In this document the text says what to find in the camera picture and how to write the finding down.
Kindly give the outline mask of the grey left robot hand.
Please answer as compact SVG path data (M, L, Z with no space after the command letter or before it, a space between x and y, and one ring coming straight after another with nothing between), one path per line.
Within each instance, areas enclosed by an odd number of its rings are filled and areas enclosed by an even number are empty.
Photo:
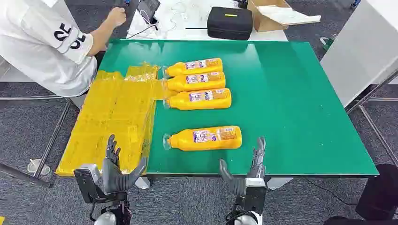
M121 148L117 148L116 144L115 135L111 134L107 141L106 157L102 166L102 183L106 194L124 192L131 189L145 171L148 163L148 158L142 157L131 173L122 174L119 160Z

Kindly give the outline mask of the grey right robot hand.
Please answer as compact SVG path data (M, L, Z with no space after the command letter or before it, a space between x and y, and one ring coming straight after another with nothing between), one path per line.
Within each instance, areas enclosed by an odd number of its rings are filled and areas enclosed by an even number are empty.
M222 179L229 184L230 191L236 196L246 197L250 189L266 190L265 166L263 158L265 155L266 141L265 137L260 136L257 139L258 147L253 149L252 164L249 172L244 179L238 179L228 171L227 163L224 159L219 159L219 171Z

